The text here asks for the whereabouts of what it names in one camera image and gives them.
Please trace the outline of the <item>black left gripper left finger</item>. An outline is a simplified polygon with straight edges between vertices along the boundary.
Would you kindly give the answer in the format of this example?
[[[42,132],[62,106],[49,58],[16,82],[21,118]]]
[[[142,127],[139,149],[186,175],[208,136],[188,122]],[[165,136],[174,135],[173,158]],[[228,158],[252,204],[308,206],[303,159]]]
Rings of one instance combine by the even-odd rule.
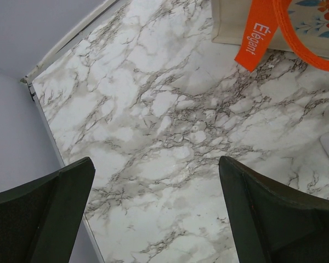
[[[85,157],[0,192],[0,262],[69,262],[94,177]]]

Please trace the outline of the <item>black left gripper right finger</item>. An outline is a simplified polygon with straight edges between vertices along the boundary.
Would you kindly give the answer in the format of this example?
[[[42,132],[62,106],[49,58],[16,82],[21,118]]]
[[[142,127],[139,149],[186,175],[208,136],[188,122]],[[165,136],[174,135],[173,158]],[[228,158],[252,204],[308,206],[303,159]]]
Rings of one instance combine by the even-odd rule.
[[[239,262],[329,262],[329,200],[227,156],[219,177]]]

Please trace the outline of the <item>cream floral canvas bag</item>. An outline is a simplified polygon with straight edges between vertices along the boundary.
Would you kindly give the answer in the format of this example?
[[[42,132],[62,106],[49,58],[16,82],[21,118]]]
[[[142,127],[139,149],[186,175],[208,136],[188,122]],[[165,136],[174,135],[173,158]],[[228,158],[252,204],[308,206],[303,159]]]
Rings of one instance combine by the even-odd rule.
[[[212,1],[211,8],[212,41],[239,45],[235,61],[250,72],[267,49],[329,72],[329,1]]]

